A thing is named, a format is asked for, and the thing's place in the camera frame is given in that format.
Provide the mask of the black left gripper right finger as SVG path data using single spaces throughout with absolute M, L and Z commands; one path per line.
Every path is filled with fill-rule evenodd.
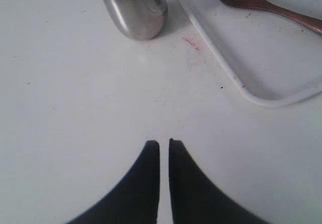
M 169 140 L 173 223 L 266 223 L 217 188 L 180 140 Z

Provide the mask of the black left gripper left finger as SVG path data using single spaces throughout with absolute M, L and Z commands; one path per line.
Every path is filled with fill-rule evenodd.
M 149 140 L 120 182 L 69 223 L 157 223 L 159 192 L 159 143 Z

